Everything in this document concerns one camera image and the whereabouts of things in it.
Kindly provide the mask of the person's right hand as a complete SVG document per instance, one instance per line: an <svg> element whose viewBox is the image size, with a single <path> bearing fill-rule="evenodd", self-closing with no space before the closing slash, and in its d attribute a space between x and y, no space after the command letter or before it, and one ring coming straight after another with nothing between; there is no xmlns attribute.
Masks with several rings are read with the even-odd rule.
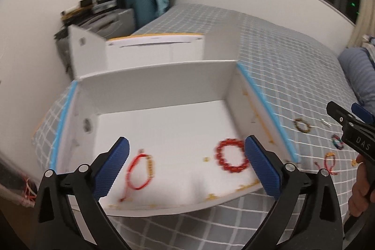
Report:
<svg viewBox="0 0 375 250"><path fill-rule="evenodd" d="M348 209L352 216L359 217L367 210L370 203L374 203L374 191L367 199L367 194L370 190L370 183L367 179L367 169L364 164L365 158L362 155L356 157L356 162L359 164L356 171L356 182L352 188L352 196L348 201Z"/></svg>

